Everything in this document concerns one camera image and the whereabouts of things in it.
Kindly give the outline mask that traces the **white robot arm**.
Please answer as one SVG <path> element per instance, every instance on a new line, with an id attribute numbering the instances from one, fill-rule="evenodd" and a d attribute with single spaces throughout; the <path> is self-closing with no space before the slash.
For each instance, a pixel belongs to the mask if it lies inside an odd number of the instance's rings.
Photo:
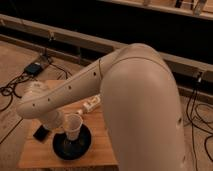
<path id="1" fill-rule="evenodd" d="M 187 171 L 177 84 L 160 54 L 148 45 L 118 49 L 53 89 L 31 83 L 17 112 L 58 127 L 58 108 L 96 94 L 119 171 Z"/>

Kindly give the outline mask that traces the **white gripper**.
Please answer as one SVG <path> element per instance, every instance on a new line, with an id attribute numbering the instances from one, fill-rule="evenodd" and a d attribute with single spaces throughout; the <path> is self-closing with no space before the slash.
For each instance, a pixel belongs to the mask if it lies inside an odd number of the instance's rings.
<path id="1" fill-rule="evenodd" d="M 44 116 L 43 125 L 49 131 L 55 131 L 56 133 L 63 133 L 63 121 L 64 115 L 58 110 L 51 111 Z"/>

